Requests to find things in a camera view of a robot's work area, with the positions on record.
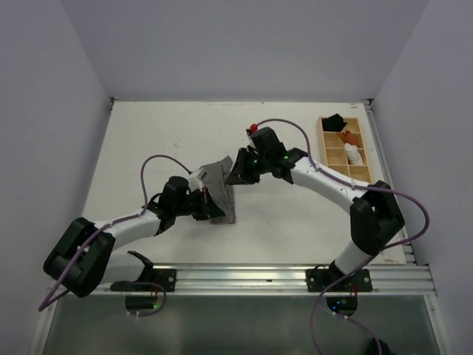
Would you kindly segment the grey striped underwear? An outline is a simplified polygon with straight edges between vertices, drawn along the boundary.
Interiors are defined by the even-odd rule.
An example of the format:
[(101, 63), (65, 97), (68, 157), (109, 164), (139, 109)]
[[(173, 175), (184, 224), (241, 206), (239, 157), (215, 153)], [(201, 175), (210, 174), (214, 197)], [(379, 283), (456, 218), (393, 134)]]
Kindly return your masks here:
[(234, 162), (227, 155), (222, 160), (201, 166), (202, 177), (215, 205), (224, 213), (222, 217), (212, 217), (212, 224), (234, 224), (236, 222), (234, 187), (226, 183)]

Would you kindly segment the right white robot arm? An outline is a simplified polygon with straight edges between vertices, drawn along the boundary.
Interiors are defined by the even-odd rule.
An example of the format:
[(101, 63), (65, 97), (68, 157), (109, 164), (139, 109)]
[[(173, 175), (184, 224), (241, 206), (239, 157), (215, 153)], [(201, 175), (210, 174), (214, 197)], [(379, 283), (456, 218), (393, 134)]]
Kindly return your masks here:
[(355, 282), (355, 270), (379, 255), (404, 227), (405, 220), (388, 184), (353, 180), (314, 162), (301, 149), (286, 149), (270, 127), (252, 126), (250, 145), (239, 149), (226, 179), (228, 185), (252, 185), (263, 174), (272, 174), (335, 203), (350, 216), (347, 247), (325, 270), (313, 269), (311, 277), (320, 285), (346, 290)]

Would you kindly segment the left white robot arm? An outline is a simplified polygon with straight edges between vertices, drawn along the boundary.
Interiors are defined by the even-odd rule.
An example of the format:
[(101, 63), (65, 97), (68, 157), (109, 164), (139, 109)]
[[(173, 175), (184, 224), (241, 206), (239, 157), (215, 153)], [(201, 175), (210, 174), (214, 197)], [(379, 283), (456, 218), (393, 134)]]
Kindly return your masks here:
[(74, 219), (44, 262), (44, 272), (55, 280), (48, 296), (61, 286), (77, 297), (89, 295), (102, 283), (115, 249), (162, 234), (187, 216), (201, 221), (226, 213), (199, 179), (173, 176), (133, 214), (105, 222)]

